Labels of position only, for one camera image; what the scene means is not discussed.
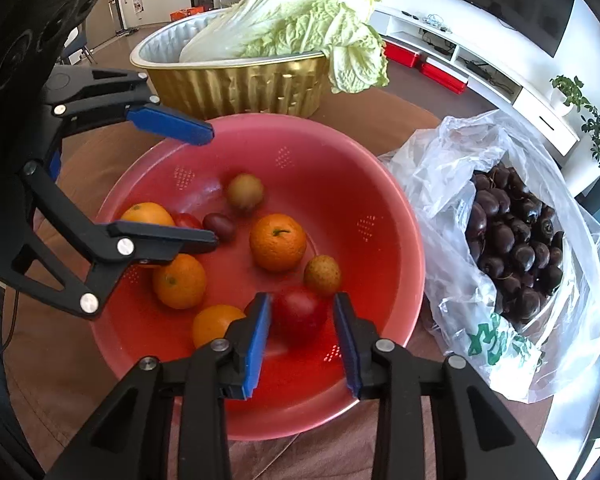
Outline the orange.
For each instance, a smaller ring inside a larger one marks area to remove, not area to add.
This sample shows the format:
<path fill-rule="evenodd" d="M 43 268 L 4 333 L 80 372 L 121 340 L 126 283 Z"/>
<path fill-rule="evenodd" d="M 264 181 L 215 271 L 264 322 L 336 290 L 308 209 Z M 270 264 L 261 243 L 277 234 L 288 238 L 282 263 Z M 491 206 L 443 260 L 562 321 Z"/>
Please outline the orange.
<path fill-rule="evenodd" d="M 230 304 L 215 304 L 204 308 L 193 319 L 192 339 L 195 349 L 224 337 L 228 326 L 245 317 L 243 310 Z"/>
<path fill-rule="evenodd" d="M 175 226 L 175 221 L 170 212 L 163 206 L 153 202 L 129 206 L 120 219 L 129 222 L 156 224 L 157 226 Z"/>

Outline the small mandarin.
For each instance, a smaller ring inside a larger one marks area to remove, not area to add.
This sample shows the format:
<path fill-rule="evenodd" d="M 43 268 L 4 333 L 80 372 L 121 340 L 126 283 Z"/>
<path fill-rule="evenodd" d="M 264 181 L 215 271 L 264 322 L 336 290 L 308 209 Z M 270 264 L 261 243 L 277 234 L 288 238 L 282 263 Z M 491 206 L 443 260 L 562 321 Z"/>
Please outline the small mandarin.
<path fill-rule="evenodd" d="M 152 286 L 165 306 L 175 310 L 193 309 L 204 299 L 207 274 L 195 257 L 179 254 L 167 266 L 152 271 Z"/>

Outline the brown longan fruit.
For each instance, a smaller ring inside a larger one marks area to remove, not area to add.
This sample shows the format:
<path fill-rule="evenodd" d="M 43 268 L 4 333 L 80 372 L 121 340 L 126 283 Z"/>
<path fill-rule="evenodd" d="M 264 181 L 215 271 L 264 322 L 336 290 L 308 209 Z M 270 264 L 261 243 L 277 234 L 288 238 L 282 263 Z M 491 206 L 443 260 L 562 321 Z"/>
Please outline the brown longan fruit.
<path fill-rule="evenodd" d="M 341 279 L 340 266 L 329 255 L 314 256 L 303 272 L 303 283 L 323 295 L 334 294 L 341 285 Z"/>

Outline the red tomato in bowl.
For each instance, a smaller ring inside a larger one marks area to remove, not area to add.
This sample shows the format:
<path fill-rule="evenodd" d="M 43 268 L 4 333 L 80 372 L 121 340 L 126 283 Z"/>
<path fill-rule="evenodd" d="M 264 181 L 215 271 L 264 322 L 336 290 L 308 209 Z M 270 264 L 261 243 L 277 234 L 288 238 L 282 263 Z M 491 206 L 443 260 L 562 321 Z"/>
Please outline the red tomato in bowl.
<path fill-rule="evenodd" d="M 179 212 L 173 215 L 173 221 L 179 228 L 186 228 L 192 230 L 202 230 L 204 227 L 200 220 L 194 217 L 192 214 L 186 214 L 186 212 Z"/>

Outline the clear plastic bag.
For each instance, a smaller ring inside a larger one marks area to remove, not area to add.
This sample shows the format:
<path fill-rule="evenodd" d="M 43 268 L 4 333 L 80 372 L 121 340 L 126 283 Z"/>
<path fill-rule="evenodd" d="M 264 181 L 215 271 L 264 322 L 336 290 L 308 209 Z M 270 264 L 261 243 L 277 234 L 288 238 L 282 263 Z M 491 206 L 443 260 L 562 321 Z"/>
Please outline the clear plastic bag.
<path fill-rule="evenodd" d="M 512 401 L 600 356 L 600 224 L 540 138 L 502 112 L 448 117 L 382 156 L 414 208 L 432 331 Z"/>

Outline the dark red grape tomato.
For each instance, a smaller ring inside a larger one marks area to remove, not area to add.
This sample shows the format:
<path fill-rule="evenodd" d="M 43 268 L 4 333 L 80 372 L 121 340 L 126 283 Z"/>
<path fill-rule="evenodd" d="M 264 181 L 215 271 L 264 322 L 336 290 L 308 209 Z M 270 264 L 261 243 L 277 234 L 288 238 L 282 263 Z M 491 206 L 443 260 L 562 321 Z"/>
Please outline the dark red grape tomato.
<path fill-rule="evenodd" d="M 225 214 L 212 212 L 202 219 L 205 230 L 211 231 L 221 242 L 231 242 L 236 236 L 236 224 Z"/>

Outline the small yellowish fruit in bowl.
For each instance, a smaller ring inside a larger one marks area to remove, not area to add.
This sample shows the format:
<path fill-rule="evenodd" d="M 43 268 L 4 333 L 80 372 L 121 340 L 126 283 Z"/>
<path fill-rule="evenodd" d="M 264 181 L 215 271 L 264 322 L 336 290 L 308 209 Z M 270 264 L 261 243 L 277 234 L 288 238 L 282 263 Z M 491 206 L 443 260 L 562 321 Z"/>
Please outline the small yellowish fruit in bowl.
<path fill-rule="evenodd" d="M 253 174 L 238 174 L 227 185 L 225 195 L 235 210 L 246 212 L 257 208 L 264 197 L 264 185 Z"/>

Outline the red plastic colander bowl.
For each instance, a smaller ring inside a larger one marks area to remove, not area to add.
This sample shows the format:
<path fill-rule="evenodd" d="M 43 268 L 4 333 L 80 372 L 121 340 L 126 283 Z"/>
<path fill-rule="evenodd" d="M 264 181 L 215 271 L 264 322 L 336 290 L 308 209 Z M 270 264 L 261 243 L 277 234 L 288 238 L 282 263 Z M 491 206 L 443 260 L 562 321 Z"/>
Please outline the red plastic colander bowl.
<path fill-rule="evenodd" d="M 232 232 L 185 258 L 174 278 L 138 264 L 123 275 L 92 331 L 117 376 L 143 356 L 172 361 L 194 348 L 194 322 L 214 306 L 274 298 L 256 390 L 227 403 L 234 440 L 287 437 L 347 411 L 353 396 L 332 322 L 335 292 L 398 344 L 413 333 L 424 250 L 413 211 L 373 154 L 344 134 L 285 115 L 216 118 L 204 146 L 165 140 L 109 192 L 98 220 L 142 204 L 211 218 Z"/>

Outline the dark chestnuts pile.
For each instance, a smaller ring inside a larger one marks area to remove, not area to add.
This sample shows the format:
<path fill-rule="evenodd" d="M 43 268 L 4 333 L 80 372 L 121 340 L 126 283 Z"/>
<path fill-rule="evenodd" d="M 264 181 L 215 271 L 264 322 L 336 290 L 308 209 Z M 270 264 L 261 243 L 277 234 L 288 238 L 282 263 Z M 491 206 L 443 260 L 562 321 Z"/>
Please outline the dark chestnuts pile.
<path fill-rule="evenodd" d="M 529 191 L 515 168 L 499 162 L 487 172 L 476 170 L 471 182 L 469 252 L 496 288 L 496 314 L 520 330 L 562 284 L 564 232 L 555 209 Z"/>

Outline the gold foil tray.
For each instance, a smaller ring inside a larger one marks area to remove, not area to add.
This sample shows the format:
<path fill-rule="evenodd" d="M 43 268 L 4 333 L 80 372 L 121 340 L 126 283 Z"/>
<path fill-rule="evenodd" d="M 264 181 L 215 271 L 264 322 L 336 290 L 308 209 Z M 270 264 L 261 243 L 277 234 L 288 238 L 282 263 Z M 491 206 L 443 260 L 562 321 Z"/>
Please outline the gold foil tray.
<path fill-rule="evenodd" d="M 320 52 L 178 62 L 189 40 L 222 14 L 214 10 L 172 22 L 133 49 L 130 62 L 148 73 L 161 102 L 203 120 L 242 113 L 314 114 L 329 72 Z"/>

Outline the napa cabbage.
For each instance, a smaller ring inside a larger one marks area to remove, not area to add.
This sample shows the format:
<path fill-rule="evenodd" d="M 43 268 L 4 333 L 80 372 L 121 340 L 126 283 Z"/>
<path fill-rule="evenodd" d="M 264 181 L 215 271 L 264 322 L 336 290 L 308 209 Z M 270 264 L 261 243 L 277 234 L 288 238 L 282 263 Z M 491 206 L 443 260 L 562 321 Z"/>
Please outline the napa cabbage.
<path fill-rule="evenodd" d="M 240 0 L 197 32 L 182 63 L 320 52 L 332 92 L 385 87 L 385 41 L 370 26 L 380 0 Z"/>

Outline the small potted plant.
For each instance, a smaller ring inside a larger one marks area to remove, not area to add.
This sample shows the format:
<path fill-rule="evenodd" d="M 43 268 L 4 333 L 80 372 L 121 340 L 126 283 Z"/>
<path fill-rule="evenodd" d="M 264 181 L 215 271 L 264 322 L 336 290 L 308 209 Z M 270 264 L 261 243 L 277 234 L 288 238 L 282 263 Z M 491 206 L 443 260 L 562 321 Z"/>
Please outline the small potted plant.
<path fill-rule="evenodd" d="M 578 113 L 582 108 L 592 110 L 591 102 L 582 93 L 584 83 L 578 76 L 570 78 L 565 75 L 558 75 L 550 78 L 550 84 L 555 90 L 562 92 L 565 97 L 565 106 L 573 106 Z"/>

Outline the red storage box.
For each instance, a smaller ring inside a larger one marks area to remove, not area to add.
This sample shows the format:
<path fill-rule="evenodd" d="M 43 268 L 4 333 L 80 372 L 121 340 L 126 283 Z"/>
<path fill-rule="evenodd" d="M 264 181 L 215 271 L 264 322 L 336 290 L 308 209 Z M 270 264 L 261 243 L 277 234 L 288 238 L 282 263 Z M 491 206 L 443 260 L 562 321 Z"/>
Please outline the red storage box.
<path fill-rule="evenodd" d="M 431 56 L 420 61 L 418 69 L 424 76 L 456 94 L 462 94 L 468 87 L 469 78 L 464 73 Z"/>

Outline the white tv cabinet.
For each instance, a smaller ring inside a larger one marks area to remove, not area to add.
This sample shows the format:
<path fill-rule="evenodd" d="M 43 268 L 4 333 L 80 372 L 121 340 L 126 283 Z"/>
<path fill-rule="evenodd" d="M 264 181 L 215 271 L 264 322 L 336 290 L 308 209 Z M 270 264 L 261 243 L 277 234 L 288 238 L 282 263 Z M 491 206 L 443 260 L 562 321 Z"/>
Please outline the white tv cabinet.
<path fill-rule="evenodd" d="M 431 58 L 435 66 L 466 79 L 468 87 L 483 99 L 524 118 L 562 157 L 580 141 L 565 118 L 557 114 L 550 101 L 530 82 L 504 72 L 484 56 L 465 47 L 446 26 L 430 24 L 424 18 L 416 18 L 404 11 L 384 8 L 373 13 L 370 24 L 385 40 L 419 50 L 425 58 Z"/>

